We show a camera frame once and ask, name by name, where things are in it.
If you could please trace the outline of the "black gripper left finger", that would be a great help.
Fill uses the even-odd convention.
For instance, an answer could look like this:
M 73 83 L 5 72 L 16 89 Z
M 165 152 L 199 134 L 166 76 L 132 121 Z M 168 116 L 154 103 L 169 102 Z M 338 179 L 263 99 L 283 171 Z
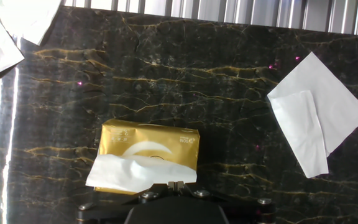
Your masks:
M 76 223 L 101 223 L 103 220 L 123 221 L 136 205 L 172 196 L 176 190 L 176 182 L 153 184 L 151 188 L 132 195 L 126 202 L 109 205 L 98 205 L 96 202 L 84 203 L 77 208 Z

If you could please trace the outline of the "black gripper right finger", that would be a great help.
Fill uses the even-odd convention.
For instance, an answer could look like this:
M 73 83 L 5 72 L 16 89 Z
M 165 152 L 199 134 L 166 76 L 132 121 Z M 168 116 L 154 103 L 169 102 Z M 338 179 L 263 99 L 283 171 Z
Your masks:
M 241 199 L 208 190 L 198 183 L 175 183 L 178 196 L 189 196 L 218 204 L 230 221 L 243 219 L 247 223 L 274 224 L 275 203 L 271 198 Z

